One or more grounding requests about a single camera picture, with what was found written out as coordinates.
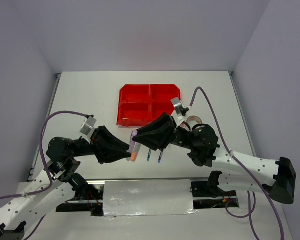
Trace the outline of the purple highlighter cap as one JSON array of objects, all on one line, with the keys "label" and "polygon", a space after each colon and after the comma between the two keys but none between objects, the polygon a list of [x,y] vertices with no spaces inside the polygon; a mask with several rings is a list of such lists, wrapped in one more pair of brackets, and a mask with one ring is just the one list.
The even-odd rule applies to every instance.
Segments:
[{"label": "purple highlighter cap", "polygon": [[137,136],[137,135],[138,135],[138,131],[137,131],[137,130],[133,130],[132,133],[131,133],[131,135],[130,135],[130,144],[131,144],[131,145],[134,145],[134,144],[135,144],[135,141],[133,140],[133,138],[134,138],[135,136]]}]

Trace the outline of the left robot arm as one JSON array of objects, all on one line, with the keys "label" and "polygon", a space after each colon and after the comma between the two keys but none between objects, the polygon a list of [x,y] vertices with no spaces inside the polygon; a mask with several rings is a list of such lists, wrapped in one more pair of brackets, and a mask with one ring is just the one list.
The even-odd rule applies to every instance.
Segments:
[{"label": "left robot arm", "polygon": [[42,222],[59,205],[72,199],[81,200],[93,190],[92,185],[77,173],[77,157],[95,156],[100,164],[129,158],[129,145],[113,136],[105,126],[94,130],[89,140],[80,137],[53,138],[46,155],[47,168],[18,197],[11,197],[0,208],[0,240],[21,240],[26,232]]}]

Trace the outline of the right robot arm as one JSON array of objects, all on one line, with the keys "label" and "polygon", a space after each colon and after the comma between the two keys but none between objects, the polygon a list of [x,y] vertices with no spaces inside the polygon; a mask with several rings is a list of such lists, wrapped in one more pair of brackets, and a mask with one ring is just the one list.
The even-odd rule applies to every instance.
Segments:
[{"label": "right robot arm", "polygon": [[212,171],[207,190],[213,196],[231,191],[266,193],[275,202],[294,203],[297,173],[286,157],[264,159],[231,151],[219,144],[219,137],[208,124],[190,127],[163,113],[154,122],[137,129],[132,140],[153,151],[174,145],[189,150],[187,154],[198,167]]}]

